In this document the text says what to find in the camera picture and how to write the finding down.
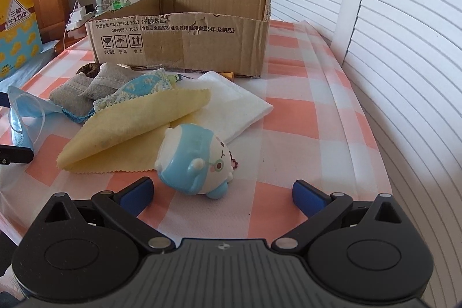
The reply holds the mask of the blue face mask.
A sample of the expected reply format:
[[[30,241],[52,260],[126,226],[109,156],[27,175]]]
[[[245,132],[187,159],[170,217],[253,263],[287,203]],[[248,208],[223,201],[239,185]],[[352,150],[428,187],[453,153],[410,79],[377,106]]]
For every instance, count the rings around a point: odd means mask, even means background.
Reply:
[[[18,87],[10,86],[7,95],[10,101],[8,120],[12,144],[16,147],[29,148],[33,152],[34,144],[45,127],[46,116],[64,112],[53,102]]]

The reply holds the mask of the yellow lens cleaning cloth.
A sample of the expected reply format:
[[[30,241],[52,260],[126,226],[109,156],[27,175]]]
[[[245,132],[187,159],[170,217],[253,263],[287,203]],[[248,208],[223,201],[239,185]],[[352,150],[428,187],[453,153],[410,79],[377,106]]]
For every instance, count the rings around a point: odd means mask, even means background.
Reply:
[[[110,106],[90,117],[64,146],[57,166],[72,173],[152,170],[170,124],[210,99],[208,89],[173,89]]]

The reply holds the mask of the blue white plush toy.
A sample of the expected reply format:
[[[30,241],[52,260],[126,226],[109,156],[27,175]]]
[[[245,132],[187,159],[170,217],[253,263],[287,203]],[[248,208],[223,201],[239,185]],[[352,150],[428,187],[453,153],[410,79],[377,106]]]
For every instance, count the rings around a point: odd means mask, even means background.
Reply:
[[[207,128],[195,124],[169,127],[154,169],[168,187],[184,195],[226,195],[238,162],[227,145]]]

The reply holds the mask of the grey fabric pouch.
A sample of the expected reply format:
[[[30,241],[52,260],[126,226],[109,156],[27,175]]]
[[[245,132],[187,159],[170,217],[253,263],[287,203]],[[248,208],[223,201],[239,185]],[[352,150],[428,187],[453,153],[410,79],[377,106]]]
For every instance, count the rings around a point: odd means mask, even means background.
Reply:
[[[78,73],[64,84],[53,89],[49,94],[49,100],[57,106],[61,106],[64,112],[70,116],[86,117],[93,109],[93,101],[83,93],[91,82],[92,78],[85,76],[84,73]]]
[[[82,95],[91,100],[98,100],[115,93],[129,81],[141,76],[138,71],[119,66],[115,63],[104,63],[99,73],[83,91]]]

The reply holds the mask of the blue floral sachet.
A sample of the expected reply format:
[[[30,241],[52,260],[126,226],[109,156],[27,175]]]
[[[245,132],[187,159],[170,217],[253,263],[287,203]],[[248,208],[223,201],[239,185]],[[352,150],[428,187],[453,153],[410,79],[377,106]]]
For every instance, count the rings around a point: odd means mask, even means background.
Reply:
[[[167,75],[164,69],[145,73],[123,84],[113,94],[94,101],[93,108],[96,113],[110,106],[126,102],[131,99],[143,97],[156,92],[175,89],[175,76]]]

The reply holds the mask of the white cloth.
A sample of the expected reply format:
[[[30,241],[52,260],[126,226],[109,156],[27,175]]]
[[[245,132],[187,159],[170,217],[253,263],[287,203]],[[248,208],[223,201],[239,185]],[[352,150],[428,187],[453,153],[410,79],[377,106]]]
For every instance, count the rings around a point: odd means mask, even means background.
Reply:
[[[226,144],[273,110],[265,100],[216,72],[181,78],[177,88],[208,89],[211,93],[209,103],[193,113],[190,122],[212,130]]]

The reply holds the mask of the small orange cone toy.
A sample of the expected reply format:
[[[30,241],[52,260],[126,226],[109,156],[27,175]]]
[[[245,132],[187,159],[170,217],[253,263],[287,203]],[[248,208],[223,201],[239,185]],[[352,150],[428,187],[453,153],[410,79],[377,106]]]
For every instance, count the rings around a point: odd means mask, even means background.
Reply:
[[[227,78],[230,81],[234,81],[234,77],[235,77],[233,72],[221,73],[221,76],[224,76],[225,78]]]

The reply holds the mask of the brown hair scrunchie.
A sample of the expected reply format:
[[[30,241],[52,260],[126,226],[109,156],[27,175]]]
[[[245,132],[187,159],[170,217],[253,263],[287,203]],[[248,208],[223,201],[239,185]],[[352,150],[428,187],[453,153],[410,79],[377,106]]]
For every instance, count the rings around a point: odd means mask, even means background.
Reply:
[[[77,74],[83,73],[86,77],[95,78],[100,71],[100,65],[98,63],[87,63],[81,66]]]

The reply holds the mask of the pink white checkered tablecloth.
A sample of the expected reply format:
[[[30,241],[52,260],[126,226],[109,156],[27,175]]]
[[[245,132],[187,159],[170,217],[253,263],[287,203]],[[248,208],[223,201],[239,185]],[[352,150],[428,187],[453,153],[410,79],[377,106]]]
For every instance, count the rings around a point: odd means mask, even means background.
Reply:
[[[371,201],[391,189],[376,141],[351,84],[307,23],[273,21],[262,76],[237,82],[273,110],[230,144],[238,167],[220,200],[182,195],[161,182],[141,219],[175,241],[264,238],[272,241],[305,220],[291,188],[302,179],[331,193]],[[78,132],[66,116],[42,122],[36,156],[1,168],[1,230],[19,242],[52,194],[88,199],[118,191],[137,173],[73,174],[56,165]]]

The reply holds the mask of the yellow blue snack bag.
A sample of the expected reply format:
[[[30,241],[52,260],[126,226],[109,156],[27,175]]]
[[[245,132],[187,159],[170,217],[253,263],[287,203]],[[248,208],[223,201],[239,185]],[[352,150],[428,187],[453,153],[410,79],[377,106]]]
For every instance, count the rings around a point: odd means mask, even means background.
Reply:
[[[42,51],[34,0],[1,0],[1,79]]]

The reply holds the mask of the white power strip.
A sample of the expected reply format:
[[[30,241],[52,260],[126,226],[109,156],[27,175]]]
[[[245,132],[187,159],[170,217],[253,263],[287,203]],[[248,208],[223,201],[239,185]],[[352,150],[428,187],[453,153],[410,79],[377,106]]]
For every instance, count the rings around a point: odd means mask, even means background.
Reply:
[[[73,31],[83,26],[88,20],[94,17],[95,13],[90,12],[86,7],[75,9],[71,14],[69,21],[66,25],[66,31]]]

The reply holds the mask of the green small bottle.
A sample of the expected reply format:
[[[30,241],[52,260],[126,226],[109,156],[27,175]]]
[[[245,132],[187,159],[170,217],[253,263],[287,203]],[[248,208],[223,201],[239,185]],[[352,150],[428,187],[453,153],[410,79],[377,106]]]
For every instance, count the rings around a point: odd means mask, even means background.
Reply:
[[[124,6],[123,0],[112,0],[112,9],[118,10]]]

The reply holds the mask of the brown cardboard box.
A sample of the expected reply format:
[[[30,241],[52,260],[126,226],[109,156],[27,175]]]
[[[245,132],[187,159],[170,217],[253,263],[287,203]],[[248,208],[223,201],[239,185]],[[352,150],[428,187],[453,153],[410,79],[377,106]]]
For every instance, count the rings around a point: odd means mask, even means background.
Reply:
[[[262,74],[270,0],[140,0],[86,22],[97,63]]]

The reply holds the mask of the white louvered closet door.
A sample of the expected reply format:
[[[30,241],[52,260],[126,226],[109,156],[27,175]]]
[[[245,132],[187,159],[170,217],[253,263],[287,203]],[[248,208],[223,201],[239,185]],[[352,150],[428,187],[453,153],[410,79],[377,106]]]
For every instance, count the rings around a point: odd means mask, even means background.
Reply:
[[[327,40],[363,107],[396,198],[431,250],[424,295],[461,301],[461,0],[271,0]]]

